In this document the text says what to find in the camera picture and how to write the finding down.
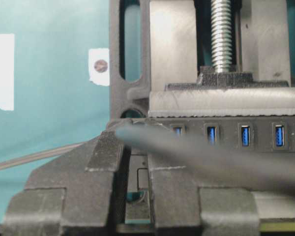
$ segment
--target slot opening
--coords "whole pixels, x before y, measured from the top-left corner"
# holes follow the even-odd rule
[[[275,126],[275,144],[277,147],[284,146],[284,126],[276,125]]]
[[[207,128],[207,139],[211,145],[215,144],[216,140],[216,128],[215,127],[208,127]]]
[[[250,127],[248,125],[241,127],[241,144],[243,147],[250,145]]]
[[[174,132],[177,136],[182,135],[182,128],[181,127],[175,127]]]

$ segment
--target cable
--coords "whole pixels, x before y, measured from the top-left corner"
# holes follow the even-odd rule
[[[18,157],[18,158],[12,159],[12,160],[3,161],[3,162],[0,162],[0,170],[11,168],[13,166],[23,165],[23,164],[26,164],[29,162],[33,162],[33,161],[37,161],[37,160],[41,160],[41,159],[45,159],[45,158],[49,158],[49,157],[53,157],[53,156],[59,156],[59,155],[62,155],[62,154],[65,154],[65,153],[71,151],[74,148],[77,148],[78,146],[80,146],[84,143],[85,142],[70,144],[70,145],[57,147],[54,149],[50,149],[50,150],[41,151],[41,152],[37,152],[34,154]]]

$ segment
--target gray surface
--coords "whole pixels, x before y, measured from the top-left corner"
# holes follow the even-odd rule
[[[295,88],[152,91],[149,117],[294,116]]]
[[[151,88],[197,80],[196,9],[193,0],[150,2]]]
[[[197,186],[179,170],[150,170],[152,212],[158,235],[200,234]]]
[[[286,0],[243,0],[240,15],[243,71],[291,84]]]
[[[258,236],[253,195],[243,189],[202,188],[199,192],[203,236]]]
[[[146,173],[142,173],[139,169],[148,167],[148,158],[143,155],[131,155],[129,163],[129,180],[128,192],[138,192],[141,188],[148,188]]]
[[[112,132],[104,132],[101,139],[109,139],[111,135],[106,137],[107,133],[112,134]],[[10,202],[13,209],[7,212],[4,230],[14,228],[14,235],[18,235],[18,233],[40,235],[39,230],[36,231],[36,234],[30,234],[31,229],[28,228],[22,231],[27,221],[15,221],[14,219],[29,218],[36,212],[35,209],[26,211],[27,205],[33,203],[29,199],[35,201],[35,198],[28,197],[27,193],[28,191],[39,193],[41,189],[61,188],[66,190],[65,197],[62,198],[65,205],[62,209],[59,235],[77,236],[81,233],[84,233],[84,235],[94,235],[94,233],[103,235],[113,230],[110,227],[112,223],[123,222],[130,150],[124,148],[120,160],[118,145],[107,142],[106,145],[117,147],[112,150],[114,152],[107,153],[107,155],[114,155],[114,157],[110,157],[110,160],[112,160],[113,165],[116,165],[116,168],[111,169],[109,168],[110,165],[107,166],[106,163],[101,162],[98,155],[94,155],[94,150],[98,150],[96,147],[107,150],[105,145],[104,147],[103,144],[97,145],[98,139],[95,138],[34,170],[26,183],[25,190],[18,195],[19,197],[13,198]],[[86,169],[89,163],[92,166],[93,164],[101,164],[103,168],[101,170],[96,168]],[[47,193],[43,192],[42,198],[48,199]],[[43,219],[43,214],[32,218],[37,223]],[[58,219],[51,219],[42,224],[55,227],[58,223]]]
[[[27,190],[15,195],[4,219],[4,236],[58,236],[65,189]]]
[[[295,219],[295,198],[269,192],[253,192],[261,220]]]
[[[116,172],[124,152],[124,144],[119,141],[114,132],[102,132],[98,137],[93,158],[89,161],[86,171]]]
[[[127,110],[138,111],[147,116],[150,92],[150,49],[149,49],[149,1],[140,0],[141,8],[141,62],[142,74],[134,82],[120,75],[122,70],[123,44],[120,30],[121,0],[110,0],[110,119],[120,118]]]

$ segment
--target teal wall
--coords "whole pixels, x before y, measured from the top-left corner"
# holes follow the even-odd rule
[[[105,129],[109,87],[89,81],[88,50],[109,47],[108,0],[0,0],[0,33],[15,34],[15,110],[0,109],[0,161]],[[46,161],[0,171],[0,223]]]

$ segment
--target screw head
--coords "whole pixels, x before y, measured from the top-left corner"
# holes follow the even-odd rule
[[[104,73],[107,71],[108,69],[108,63],[101,59],[95,62],[94,64],[94,69],[98,72],[98,73]]]

